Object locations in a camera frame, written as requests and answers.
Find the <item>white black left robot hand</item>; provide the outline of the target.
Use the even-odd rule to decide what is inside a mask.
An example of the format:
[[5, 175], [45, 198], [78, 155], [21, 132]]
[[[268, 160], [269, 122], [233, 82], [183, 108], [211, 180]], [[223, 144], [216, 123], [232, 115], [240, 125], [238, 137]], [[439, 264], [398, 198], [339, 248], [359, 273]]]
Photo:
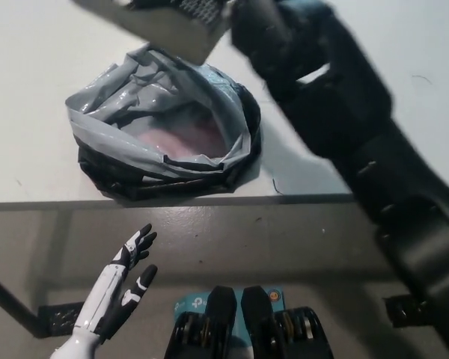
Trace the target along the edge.
[[92, 343], [112, 338], [131, 316], [150, 287], [158, 268], [149, 265], [127, 291], [122, 292], [128, 274], [140, 260], [148, 257], [148, 249], [157, 233], [147, 224], [135, 232], [104, 267], [83, 304], [73, 328], [74, 337], [89, 337]]

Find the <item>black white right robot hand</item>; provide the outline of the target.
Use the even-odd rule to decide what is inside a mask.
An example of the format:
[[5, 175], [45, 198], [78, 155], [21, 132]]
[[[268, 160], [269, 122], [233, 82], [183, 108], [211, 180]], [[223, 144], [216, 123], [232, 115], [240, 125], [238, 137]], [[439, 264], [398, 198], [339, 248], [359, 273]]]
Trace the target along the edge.
[[130, 10], [178, 8], [181, 2], [181, 0], [132, 0], [126, 7]]

